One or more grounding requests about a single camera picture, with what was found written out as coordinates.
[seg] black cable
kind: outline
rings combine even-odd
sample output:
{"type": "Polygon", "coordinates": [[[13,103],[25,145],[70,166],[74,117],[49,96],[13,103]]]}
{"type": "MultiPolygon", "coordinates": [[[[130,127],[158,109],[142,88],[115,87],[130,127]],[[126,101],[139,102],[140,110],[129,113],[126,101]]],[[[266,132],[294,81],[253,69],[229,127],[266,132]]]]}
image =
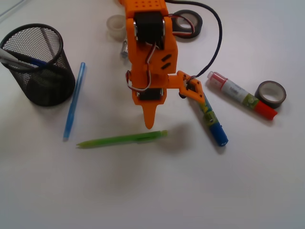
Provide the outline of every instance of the black cable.
{"type": "Polygon", "coordinates": [[[203,3],[199,3],[199,2],[195,2],[195,1],[181,1],[181,0],[165,0],[165,2],[173,3],[173,4],[185,4],[185,5],[200,6],[200,7],[203,7],[205,9],[207,9],[209,12],[211,12],[216,17],[216,19],[217,19],[218,26],[219,26],[219,39],[218,39],[218,44],[217,44],[216,51],[214,53],[213,58],[209,62],[209,64],[205,68],[203,68],[202,71],[198,73],[198,75],[193,76],[191,78],[191,79],[195,79],[195,78],[201,76],[203,73],[205,73],[211,67],[211,65],[213,64],[213,62],[215,61],[215,59],[216,59],[216,57],[218,55],[218,52],[219,52],[220,46],[221,46],[221,42],[223,40],[223,26],[221,24],[221,20],[220,20],[218,14],[215,12],[215,10],[213,10],[211,7],[209,7],[209,6],[207,6],[207,5],[203,4],[203,3]]]}

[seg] blue marker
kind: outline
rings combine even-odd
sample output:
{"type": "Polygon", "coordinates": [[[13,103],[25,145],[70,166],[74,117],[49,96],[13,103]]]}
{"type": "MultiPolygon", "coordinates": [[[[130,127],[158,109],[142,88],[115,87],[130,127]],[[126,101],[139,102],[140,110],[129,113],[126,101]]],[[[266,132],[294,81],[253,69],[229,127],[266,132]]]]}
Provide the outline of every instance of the blue marker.
{"type": "Polygon", "coordinates": [[[69,136],[70,136],[70,132],[71,132],[73,121],[74,121],[74,113],[75,113],[75,109],[76,109],[76,104],[77,104],[78,96],[80,95],[80,91],[81,91],[81,83],[82,83],[82,78],[84,76],[85,67],[86,67],[86,64],[84,62],[82,62],[80,72],[78,74],[73,98],[72,98],[72,103],[70,105],[70,109],[69,109],[69,113],[68,113],[65,132],[63,134],[64,139],[69,139],[69,136]]]}
{"type": "Polygon", "coordinates": [[[204,114],[203,120],[206,123],[206,125],[209,127],[217,144],[219,146],[225,146],[229,140],[228,140],[227,136],[225,135],[223,127],[220,125],[220,123],[205,95],[204,95],[204,98],[205,98],[205,103],[199,104],[200,109],[202,110],[202,112],[204,114]]]}

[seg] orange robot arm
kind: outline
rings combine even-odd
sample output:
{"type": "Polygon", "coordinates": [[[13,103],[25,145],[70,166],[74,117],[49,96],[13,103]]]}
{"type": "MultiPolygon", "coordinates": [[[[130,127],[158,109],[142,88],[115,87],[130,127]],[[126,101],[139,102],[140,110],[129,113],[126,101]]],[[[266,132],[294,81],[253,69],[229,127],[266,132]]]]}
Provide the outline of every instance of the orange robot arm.
{"type": "Polygon", "coordinates": [[[128,53],[132,63],[131,71],[126,74],[127,82],[132,82],[134,103],[143,108],[146,127],[153,127],[156,108],[164,104],[167,89],[179,89],[181,95],[204,103],[198,80],[189,81],[192,87],[186,87],[189,75],[183,72],[169,75],[176,73],[178,48],[165,1],[119,1],[125,6],[128,53]],[[157,48],[150,56],[152,46],[157,48]]]}

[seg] mesh pen holder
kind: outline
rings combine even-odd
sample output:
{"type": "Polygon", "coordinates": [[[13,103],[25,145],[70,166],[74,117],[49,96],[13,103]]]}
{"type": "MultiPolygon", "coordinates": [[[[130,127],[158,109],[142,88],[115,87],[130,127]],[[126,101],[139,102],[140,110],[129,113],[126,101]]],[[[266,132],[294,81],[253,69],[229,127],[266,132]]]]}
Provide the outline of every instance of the mesh pen holder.
{"type": "Polygon", "coordinates": [[[30,64],[30,68],[3,65],[36,105],[58,105],[72,95],[75,78],[63,50],[62,37],[54,28],[43,24],[21,26],[3,39],[0,48],[30,64]]]}

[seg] marker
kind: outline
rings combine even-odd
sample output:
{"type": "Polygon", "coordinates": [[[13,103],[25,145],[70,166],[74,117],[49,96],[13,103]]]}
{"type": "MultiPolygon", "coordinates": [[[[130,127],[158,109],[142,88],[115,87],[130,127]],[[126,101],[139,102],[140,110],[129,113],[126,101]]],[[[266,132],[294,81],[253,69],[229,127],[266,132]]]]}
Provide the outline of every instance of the marker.
{"type": "Polygon", "coordinates": [[[277,115],[277,112],[274,109],[259,101],[246,90],[236,85],[231,80],[223,77],[219,73],[210,72],[208,79],[210,85],[212,85],[214,88],[219,89],[223,94],[233,98],[251,110],[254,110],[263,117],[273,120],[274,116],[277,115]]]}
{"type": "Polygon", "coordinates": [[[199,104],[200,109],[202,110],[204,116],[203,120],[205,124],[209,127],[209,130],[211,131],[215,141],[219,146],[225,146],[228,143],[227,135],[225,135],[225,132],[223,130],[223,127],[220,125],[208,99],[204,95],[205,103],[199,104]]]}
{"type": "Polygon", "coordinates": [[[92,141],[82,142],[77,144],[80,148],[91,148],[97,146],[113,145],[118,143],[127,143],[127,142],[143,142],[155,140],[161,137],[166,137],[168,134],[167,130],[164,131],[155,131],[139,135],[127,135],[119,137],[110,137],[104,139],[96,139],[92,141]]]}
{"type": "Polygon", "coordinates": [[[73,121],[74,121],[74,113],[75,113],[75,110],[76,110],[76,104],[77,104],[78,96],[80,95],[80,91],[81,91],[81,83],[82,83],[82,78],[84,76],[85,67],[86,67],[86,64],[84,62],[82,62],[80,72],[79,72],[78,77],[77,77],[77,83],[76,83],[76,86],[75,86],[75,90],[74,90],[74,94],[73,94],[73,98],[72,98],[72,103],[70,105],[70,109],[69,109],[69,113],[68,113],[65,132],[63,134],[63,138],[65,140],[69,139],[70,132],[71,132],[71,129],[72,129],[72,125],[73,125],[73,121]]]}

